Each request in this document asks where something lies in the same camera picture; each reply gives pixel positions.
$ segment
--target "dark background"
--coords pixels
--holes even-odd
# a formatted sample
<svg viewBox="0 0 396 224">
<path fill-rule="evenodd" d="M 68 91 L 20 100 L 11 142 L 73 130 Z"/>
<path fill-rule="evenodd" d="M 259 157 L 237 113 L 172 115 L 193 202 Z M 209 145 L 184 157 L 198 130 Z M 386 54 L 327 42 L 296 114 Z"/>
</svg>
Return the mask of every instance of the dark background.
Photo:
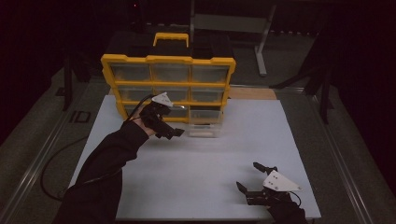
<svg viewBox="0 0 396 224">
<path fill-rule="evenodd" d="M 257 17 L 268 11 L 263 1 L 196 2 L 204 13 Z M 92 69 L 100 71 L 100 57 L 115 31 L 143 33 L 146 22 L 190 23 L 186 0 L 2 0 L 0 11 L 0 144 L 50 86 L 66 53 L 78 80 L 88 81 Z M 395 14 L 390 1 L 282 1 L 272 26 L 276 34 L 321 31 L 304 67 L 334 64 L 332 84 L 394 193 Z"/>
</svg>

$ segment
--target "yellow storage organizer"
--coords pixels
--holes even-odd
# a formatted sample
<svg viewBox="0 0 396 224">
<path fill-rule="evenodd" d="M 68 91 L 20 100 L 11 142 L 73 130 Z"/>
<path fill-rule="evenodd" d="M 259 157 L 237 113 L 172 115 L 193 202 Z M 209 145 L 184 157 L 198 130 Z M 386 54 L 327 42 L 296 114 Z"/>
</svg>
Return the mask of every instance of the yellow storage organizer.
<svg viewBox="0 0 396 224">
<path fill-rule="evenodd" d="M 151 41 L 152 38 L 151 46 L 141 44 L 141 41 L 134 42 L 139 39 Z M 189 122 L 192 110 L 222 112 L 236 65 L 231 48 L 224 41 L 228 38 L 211 37 L 204 41 L 207 45 L 215 45 L 216 49 L 209 53 L 213 56 L 210 58 L 207 58 L 207 53 L 204 57 L 199 55 L 201 51 L 207 51 L 207 46 L 189 46 L 187 34 L 158 33 L 152 38 L 125 33 L 115 35 L 101 59 L 106 82 L 116 96 L 116 107 L 122 117 L 127 119 L 145 96 L 165 91 L 175 106 L 164 121 Z M 166 46 L 175 40 L 185 42 L 182 48 L 186 53 L 175 55 L 180 45 L 171 45 L 163 50 L 158 47 L 160 41 Z"/>
</svg>

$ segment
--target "human hand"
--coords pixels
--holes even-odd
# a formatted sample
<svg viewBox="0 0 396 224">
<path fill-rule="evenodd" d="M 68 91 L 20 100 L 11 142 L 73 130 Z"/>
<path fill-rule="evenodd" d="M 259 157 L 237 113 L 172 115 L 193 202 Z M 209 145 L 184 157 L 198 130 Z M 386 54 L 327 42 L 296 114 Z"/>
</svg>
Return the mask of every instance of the human hand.
<svg viewBox="0 0 396 224">
<path fill-rule="evenodd" d="M 139 117 L 140 112 L 142 111 L 143 106 L 141 106 L 136 113 L 134 113 L 134 115 L 130 118 L 131 121 L 133 121 L 134 123 L 136 123 L 141 129 L 143 129 L 143 131 L 145 131 L 145 133 L 148 136 L 152 136 L 155 134 L 154 130 L 148 128 L 145 126 L 145 124 L 143 123 L 143 120 Z"/>
</svg>

